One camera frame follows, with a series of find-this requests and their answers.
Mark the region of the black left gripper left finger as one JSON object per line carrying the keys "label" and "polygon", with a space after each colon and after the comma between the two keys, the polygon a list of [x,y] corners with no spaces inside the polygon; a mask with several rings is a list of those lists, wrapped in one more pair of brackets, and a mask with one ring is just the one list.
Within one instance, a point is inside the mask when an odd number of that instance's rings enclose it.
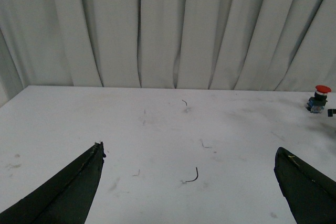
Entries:
{"label": "black left gripper left finger", "polygon": [[85,223],[105,158],[95,143],[32,193],[1,212],[1,223]]}

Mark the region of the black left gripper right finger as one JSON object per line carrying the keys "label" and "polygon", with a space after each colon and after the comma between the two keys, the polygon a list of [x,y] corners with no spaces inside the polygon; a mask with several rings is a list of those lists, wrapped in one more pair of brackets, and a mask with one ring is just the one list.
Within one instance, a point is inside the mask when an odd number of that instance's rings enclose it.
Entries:
{"label": "black left gripper right finger", "polygon": [[335,223],[335,181],[283,147],[274,172],[296,223]]}

